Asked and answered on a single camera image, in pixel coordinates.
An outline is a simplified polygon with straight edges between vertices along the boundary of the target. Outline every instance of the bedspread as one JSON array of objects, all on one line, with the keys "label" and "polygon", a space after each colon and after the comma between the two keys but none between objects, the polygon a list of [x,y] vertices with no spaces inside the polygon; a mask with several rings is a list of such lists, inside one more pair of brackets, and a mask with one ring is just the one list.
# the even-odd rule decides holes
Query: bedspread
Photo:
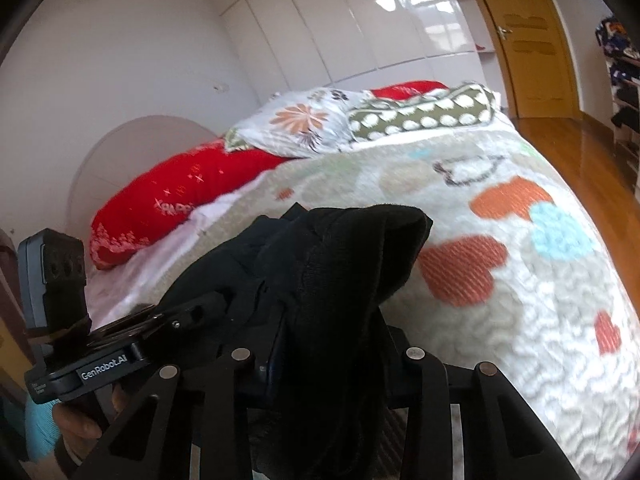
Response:
[{"label": "bedspread", "polygon": [[284,164],[142,299],[158,301],[195,259],[294,202],[421,208],[433,229],[408,283],[383,305],[387,322],[446,363],[496,363],[581,478],[619,472],[638,434],[640,324],[591,219],[515,131]]}]

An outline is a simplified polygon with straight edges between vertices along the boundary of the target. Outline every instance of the hand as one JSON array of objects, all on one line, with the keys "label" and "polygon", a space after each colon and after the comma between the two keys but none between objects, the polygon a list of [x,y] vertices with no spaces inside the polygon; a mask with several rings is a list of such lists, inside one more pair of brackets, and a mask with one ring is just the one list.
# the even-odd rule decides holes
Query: hand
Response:
[{"label": "hand", "polygon": [[[113,388],[111,402],[117,414],[120,414],[129,402],[128,395],[119,384]],[[53,406],[51,415],[57,427],[60,428],[60,433],[68,448],[78,458],[84,460],[102,436],[100,426],[84,413],[63,402]]]}]

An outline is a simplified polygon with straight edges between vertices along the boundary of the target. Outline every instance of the red pillow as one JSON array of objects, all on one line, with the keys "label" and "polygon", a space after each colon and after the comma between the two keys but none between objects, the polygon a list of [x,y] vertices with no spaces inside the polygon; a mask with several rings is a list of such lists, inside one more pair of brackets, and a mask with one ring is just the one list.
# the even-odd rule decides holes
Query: red pillow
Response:
[{"label": "red pillow", "polygon": [[371,92],[378,98],[395,99],[401,101],[408,99],[414,95],[427,94],[438,88],[448,89],[447,86],[438,81],[408,81],[393,86],[385,86],[384,88],[376,88]]},{"label": "red pillow", "polygon": [[125,263],[169,234],[197,206],[286,160],[262,150],[227,153],[222,139],[172,156],[134,179],[95,214],[89,241],[92,261],[98,269]]}]

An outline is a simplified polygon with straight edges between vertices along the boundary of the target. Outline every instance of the white pillow with orange flower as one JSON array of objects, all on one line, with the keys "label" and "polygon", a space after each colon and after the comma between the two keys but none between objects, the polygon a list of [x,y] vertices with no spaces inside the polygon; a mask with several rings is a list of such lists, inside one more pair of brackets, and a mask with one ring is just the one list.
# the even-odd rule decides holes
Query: white pillow with orange flower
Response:
[{"label": "white pillow with orange flower", "polygon": [[309,158],[336,153],[353,141],[347,112],[373,98],[369,91],[313,88],[276,96],[229,132],[228,147],[241,141],[273,155]]}]

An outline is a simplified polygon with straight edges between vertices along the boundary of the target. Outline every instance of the door handle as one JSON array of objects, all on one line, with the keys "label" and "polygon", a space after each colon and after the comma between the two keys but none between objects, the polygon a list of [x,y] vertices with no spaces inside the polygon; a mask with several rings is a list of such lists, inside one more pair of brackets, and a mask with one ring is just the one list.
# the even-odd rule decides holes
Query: door handle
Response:
[{"label": "door handle", "polygon": [[507,34],[513,34],[513,31],[510,28],[504,28],[504,27],[501,27],[500,25],[498,25],[497,30],[498,30],[498,35],[500,36],[500,39],[503,41],[507,40]]}]

